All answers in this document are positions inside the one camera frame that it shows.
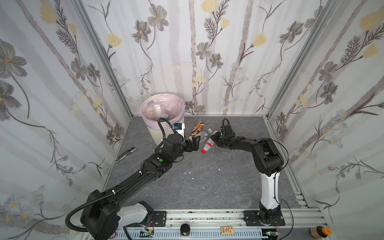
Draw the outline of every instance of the orange can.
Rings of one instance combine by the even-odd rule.
[[[204,128],[204,123],[202,121],[197,122],[196,126],[193,128],[191,136],[196,136]]]

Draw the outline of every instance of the bottle with orange cap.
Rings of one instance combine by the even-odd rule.
[[[317,227],[311,228],[311,235],[314,238],[326,238],[331,234],[332,234],[332,231],[327,227],[317,226]]]

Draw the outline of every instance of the bottle with red cap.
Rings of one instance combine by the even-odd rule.
[[[211,147],[213,147],[213,145],[215,145],[215,142],[211,138],[208,138],[207,143],[204,145],[204,148],[203,150],[201,150],[201,152],[205,154]]]

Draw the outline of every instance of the white trash can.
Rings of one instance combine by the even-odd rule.
[[[163,138],[157,119],[161,116],[168,116],[167,120],[172,126],[176,122],[184,122],[184,109],[184,101],[170,93],[153,95],[142,103],[140,113],[156,145],[159,145]],[[173,133],[168,123],[162,122],[161,125],[164,128],[166,137]]]

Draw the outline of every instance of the black mounting plate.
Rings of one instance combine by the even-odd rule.
[[[247,227],[257,227],[257,226],[264,226],[260,221],[259,217],[257,215],[259,211],[244,211],[244,221]],[[274,222],[271,223],[269,226],[277,226],[276,222],[279,224],[279,226],[285,226],[284,218],[281,218],[283,214],[279,213],[273,220]]]
[[[148,228],[154,227],[165,227],[167,221],[167,211],[154,211],[153,212],[154,220],[153,223],[148,225]],[[139,223],[129,224],[126,227],[142,227]]]

